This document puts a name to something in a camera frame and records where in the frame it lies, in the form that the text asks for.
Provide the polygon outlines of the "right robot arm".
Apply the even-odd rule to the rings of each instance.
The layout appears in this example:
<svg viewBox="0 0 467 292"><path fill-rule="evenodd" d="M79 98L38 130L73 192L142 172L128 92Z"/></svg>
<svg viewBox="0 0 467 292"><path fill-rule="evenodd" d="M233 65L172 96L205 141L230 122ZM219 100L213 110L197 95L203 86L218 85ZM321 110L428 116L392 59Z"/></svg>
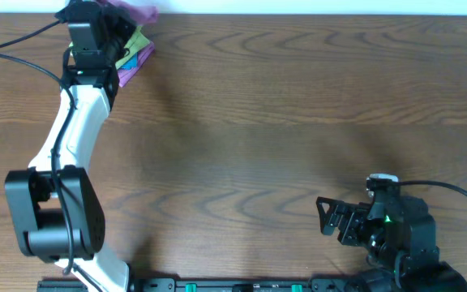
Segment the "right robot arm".
<svg viewBox="0 0 467 292"><path fill-rule="evenodd" d="M466 292L467 281L439 259L435 219L421 199L376 195L370 204L319 197L320 230L339 230L342 245L363 247L375 267L347 281L345 291Z"/></svg>

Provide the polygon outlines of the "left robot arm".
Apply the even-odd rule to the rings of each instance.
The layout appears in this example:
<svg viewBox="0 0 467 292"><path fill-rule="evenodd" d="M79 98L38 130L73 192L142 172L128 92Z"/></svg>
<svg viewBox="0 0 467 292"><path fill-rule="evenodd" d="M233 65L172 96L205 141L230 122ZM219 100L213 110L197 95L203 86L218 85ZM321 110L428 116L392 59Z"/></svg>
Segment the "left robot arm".
<svg viewBox="0 0 467 292"><path fill-rule="evenodd" d="M119 89L116 62L136 30L123 8L72 1L56 13L72 45L62 57L60 107L39 153L5 180L19 249L54 263L90 291L126 291L130 269L105 245L105 215L88 168Z"/></svg>

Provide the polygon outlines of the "purple microfiber cloth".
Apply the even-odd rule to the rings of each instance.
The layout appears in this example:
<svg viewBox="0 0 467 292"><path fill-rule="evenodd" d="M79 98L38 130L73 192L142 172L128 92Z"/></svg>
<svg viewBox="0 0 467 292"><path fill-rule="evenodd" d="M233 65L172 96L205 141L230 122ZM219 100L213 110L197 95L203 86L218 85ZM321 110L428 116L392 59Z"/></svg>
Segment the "purple microfiber cloth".
<svg viewBox="0 0 467 292"><path fill-rule="evenodd" d="M131 18L139 25L154 24L158 19L157 7L144 1L102 0L102 2L126 9Z"/></svg>

